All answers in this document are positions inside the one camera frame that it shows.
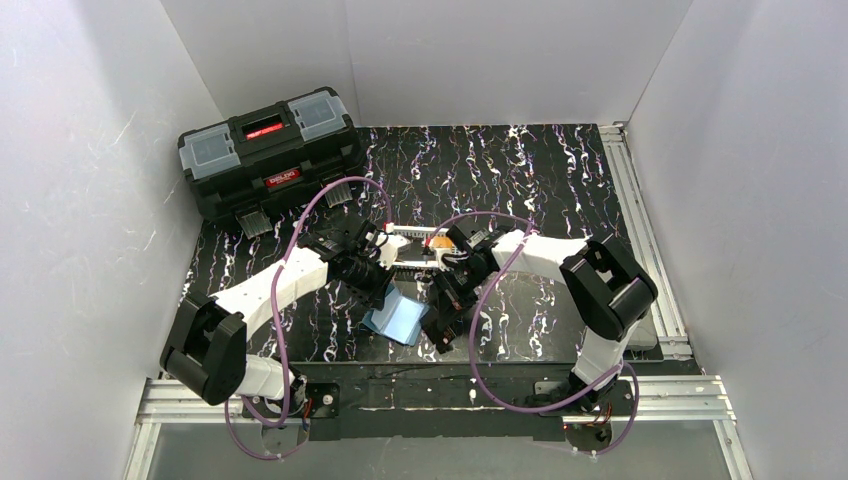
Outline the blue leather card holder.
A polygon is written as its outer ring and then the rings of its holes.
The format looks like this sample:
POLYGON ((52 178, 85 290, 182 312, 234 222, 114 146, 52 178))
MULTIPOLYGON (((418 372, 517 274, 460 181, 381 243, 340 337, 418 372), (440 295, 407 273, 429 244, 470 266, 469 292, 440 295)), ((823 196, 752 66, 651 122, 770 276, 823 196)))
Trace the blue leather card holder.
POLYGON ((429 306, 407 297, 390 285, 382 309, 370 309, 362 323, 374 333, 396 343, 415 346, 421 333, 421 320, 429 306))

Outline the white plastic basket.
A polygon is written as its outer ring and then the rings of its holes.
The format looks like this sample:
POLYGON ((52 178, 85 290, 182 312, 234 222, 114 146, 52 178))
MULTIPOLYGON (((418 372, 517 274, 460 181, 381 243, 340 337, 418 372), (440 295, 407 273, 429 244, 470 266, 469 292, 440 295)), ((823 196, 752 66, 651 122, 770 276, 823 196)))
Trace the white plastic basket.
POLYGON ((447 228, 436 229, 435 227, 407 226, 395 224, 396 232, 411 240, 410 247, 399 254, 393 266, 406 270, 432 270, 445 269, 443 257, 445 255, 459 255, 460 251, 455 246, 455 251, 433 255, 427 247, 429 240, 436 236, 446 236, 447 228))

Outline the black VIP card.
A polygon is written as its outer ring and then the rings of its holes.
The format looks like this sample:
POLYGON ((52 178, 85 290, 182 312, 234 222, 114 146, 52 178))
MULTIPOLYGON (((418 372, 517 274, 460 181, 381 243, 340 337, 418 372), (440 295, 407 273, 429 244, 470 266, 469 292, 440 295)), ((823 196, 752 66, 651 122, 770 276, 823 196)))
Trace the black VIP card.
POLYGON ((428 306, 420 325, 439 354, 445 354, 453 349, 452 342, 459 336, 459 323, 463 316, 464 311, 456 310, 452 305, 446 308, 439 308, 436 305, 428 306))

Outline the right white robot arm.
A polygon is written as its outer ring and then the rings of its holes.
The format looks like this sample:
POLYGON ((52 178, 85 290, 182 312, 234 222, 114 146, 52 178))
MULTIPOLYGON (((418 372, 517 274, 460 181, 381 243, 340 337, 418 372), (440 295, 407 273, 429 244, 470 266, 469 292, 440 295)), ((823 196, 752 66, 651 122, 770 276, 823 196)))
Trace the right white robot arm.
POLYGON ((578 360, 568 380, 548 394, 534 394, 518 413, 547 414, 571 406, 588 411, 615 384, 637 323, 658 298, 658 289, 634 256, 612 235, 559 239, 498 226, 490 230, 470 218, 450 226, 447 238, 459 250, 447 254, 444 269, 429 276, 429 309, 420 325, 437 351, 450 350, 463 317, 477 318, 483 306, 477 290, 489 293, 506 272, 539 275, 564 284, 585 325, 578 360))

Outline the black red toolbox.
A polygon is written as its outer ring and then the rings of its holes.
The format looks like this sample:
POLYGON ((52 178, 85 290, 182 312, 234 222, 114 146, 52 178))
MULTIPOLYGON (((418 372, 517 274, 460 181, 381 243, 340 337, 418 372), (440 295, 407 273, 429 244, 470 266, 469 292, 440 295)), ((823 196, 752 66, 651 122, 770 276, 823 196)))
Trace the black red toolbox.
POLYGON ((329 86, 189 130, 177 151, 201 217, 249 237, 334 181, 365 172, 353 119, 329 86))

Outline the aluminium frame rail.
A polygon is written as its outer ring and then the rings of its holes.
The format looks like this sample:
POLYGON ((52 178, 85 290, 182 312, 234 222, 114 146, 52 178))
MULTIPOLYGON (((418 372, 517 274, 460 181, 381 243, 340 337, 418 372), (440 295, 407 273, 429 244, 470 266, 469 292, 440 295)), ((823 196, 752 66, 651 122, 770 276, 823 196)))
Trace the aluminium frame rail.
MULTIPOLYGON (((638 186, 632 156, 621 122, 602 125, 600 138, 612 169, 616 193, 624 201, 624 222, 632 231, 636 256, 657 280, 659 300, 651 319, 658 346, 667 367, 683 367, 695 361, 674 298, 656 239, 638 186)), ((695 372, 686 375, 648 375, 640 378, 638 421, 708 423, 721 451, 722 469, 732 479, 752 474, 736 430, 736 416, 718 375, 695 372)), ((185 388, 171 380, 151 380, 145 387, 135 424, 134 444, 125 469, 127 479, 148 479, 158 447, 164 443, 166 426, 203 426, 222 423, 221 408, 203 407, 191 400, 185 388)))

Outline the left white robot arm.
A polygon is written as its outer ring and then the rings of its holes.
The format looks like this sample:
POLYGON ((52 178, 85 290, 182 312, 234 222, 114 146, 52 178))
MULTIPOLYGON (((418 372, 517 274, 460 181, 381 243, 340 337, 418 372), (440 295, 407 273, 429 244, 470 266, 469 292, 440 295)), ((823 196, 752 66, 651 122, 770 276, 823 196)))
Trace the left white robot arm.
POLYGON ((211 406, 234 395, 283 401, 298 379, 282 358, 250 355, 247 343, 282 309, 326 284, 381 310, 398 254, 409 246, 391 225, 346 221, 307 233, 287 257, 211 296, 188 292, 175 315, 160 366, 211 406))

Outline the orange credit card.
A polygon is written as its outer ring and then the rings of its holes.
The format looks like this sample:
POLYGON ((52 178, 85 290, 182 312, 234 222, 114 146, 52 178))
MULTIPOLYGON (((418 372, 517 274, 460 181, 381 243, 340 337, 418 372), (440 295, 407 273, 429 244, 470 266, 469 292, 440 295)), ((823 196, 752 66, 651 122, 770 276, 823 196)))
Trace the orange credit card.
POLYGON ((433 255, 439 256, 455 251, 453 242, 446 236, 436 236, 429 240, 427 247, 433 255))

